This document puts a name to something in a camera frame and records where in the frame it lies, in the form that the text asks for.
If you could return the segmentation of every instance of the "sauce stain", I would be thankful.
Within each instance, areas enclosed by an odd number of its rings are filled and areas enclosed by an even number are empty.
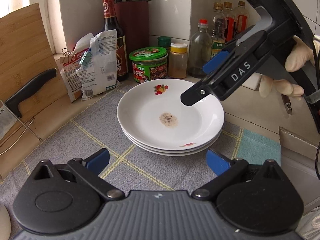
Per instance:
[[[159,117],[160,122],[166,127],[176,127],[178,125],[178,118],[170,113],[163,113]]]

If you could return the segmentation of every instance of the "hand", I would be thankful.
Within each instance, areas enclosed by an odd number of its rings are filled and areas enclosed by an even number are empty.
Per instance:
[[[300,38],[293,37],[297,44],[293,47],[290,55],[287,57],[287,60],[284,64],[285,69],[288,72],[295,72],[302,68],[305,63],[310,60],[310,62],[315,65],[315,60],[313,57],[313,51],[310,49]],[[317,54],[320,50],[320,44],[317,41],[313,41],[316,47]],[[268,96],[272,89],[272,85],[278,90],[281,94],[284,94],[289,97],[293,97],[297,100],[302,99],[304,90],[301,86],[296,84],[291,84],[285,79],[274,80],[268,76],[262,76],[260,82],[259,92],[261,97],[265,98]]]

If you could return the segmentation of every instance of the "green lid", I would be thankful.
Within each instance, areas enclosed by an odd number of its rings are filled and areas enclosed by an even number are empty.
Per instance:
[[[159,47],[165,47],[168,48],[170,47],[171,44],[171,38],[167,36],[160,36],[158,37],[158,46]]]
[[[133,61],[145,61],[161,58],[167,54],[167,50],[162,47],[146,47],[137,49],[130,53],[129,59]]]

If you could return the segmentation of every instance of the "soy sauce bottle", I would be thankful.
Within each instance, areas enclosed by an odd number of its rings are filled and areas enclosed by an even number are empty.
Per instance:
[[[103,0],[105,20],[103,30],[117,30],[117,79],[123,81],[129,77],[127,50],[125,46],[124,31],[118,23],[114,3],[114,0]]]

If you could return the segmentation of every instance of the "metal rod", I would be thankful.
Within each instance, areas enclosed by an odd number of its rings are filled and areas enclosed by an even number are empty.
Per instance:
[[[21,121],[20,118],[17,117],[1,99],[0,99],[0,103],[3,104],[3,106],[15,117],[15,119],[17,119],[29,132],[31,132],[34,136],[36,136],[40,142],[43,142],[43,140],[38,135],[36,135],[36,133],[33,130],[31,130],[23,121]]]
[[[30,122],[30,123],[28,124],[28,127],[33,123],[34,120],[35,120],[35,117],[32,117],[32,119],[30,119],[29,121],[27,121],[27,122]],[[12,135],[14,135],[21,127],[23,127],[23,126],[20,126],[17,130],[15,130],[12,134],[10,134],[10,136],[4,140],[4,142],[0,145],[0,147],[1,147],[2,145],[4,145],[4,143],[5,143],[9,138],[11,138]],[[7,151],[9,151],[9,150],[20,140],[20,138],[21,138],[22,135],[26,132],[26,130],[27,130],[27,129],[24,129],[24,130],[23,130],[23,132],[20,134],[20,136],[18,137],[18,139],[16,139],[16,141],[15,141],[10,147],[8,147],[5,151],[0,152],[0,155],[2,155],[2,154],[4,154],[4,153],[6,153]]]

